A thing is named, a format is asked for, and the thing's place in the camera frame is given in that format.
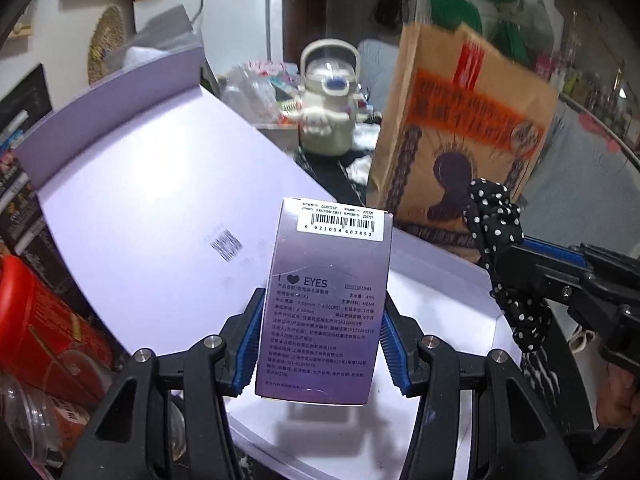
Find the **woven placemat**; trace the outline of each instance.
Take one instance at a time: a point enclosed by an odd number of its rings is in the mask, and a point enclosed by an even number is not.
[[[95,26],[94,36],[89,45],[87,78],[89,85],[100,81],[108,74],[104,59],[124,43],[124,26],[118,7],[106,9]]]

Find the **qr code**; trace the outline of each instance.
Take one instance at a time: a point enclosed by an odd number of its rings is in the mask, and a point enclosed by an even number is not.
[[[235,236],[225,229],[211,244],[211,247],[217,250],[218,254],[222,256],[226,262],[230,262],[236,254],[240,252],[242,244]]]

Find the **purple box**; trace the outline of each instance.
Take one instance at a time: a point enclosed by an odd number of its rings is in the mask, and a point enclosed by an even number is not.
[[[393,215],[286,198],[262,316],[255,393],[367,403],[385,308]]]

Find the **white refrigerator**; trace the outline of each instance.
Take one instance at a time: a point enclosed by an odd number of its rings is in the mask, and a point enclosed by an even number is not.
[[[205,55],[216,75],[225,75],[249,61],[282,62],[282,0],[202,0],[202,12],[193,23],[200,31]],[[193,19],[201,0],[140,0],[134,3],[136,30],[182,4]]]

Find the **brown paper bag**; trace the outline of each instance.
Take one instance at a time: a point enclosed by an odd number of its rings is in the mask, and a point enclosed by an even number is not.
[[[367,189],[367,206],[468,260],[462,221],[474,178],[519,197],[538,160],[558,93],[463,26],[404,28]]]

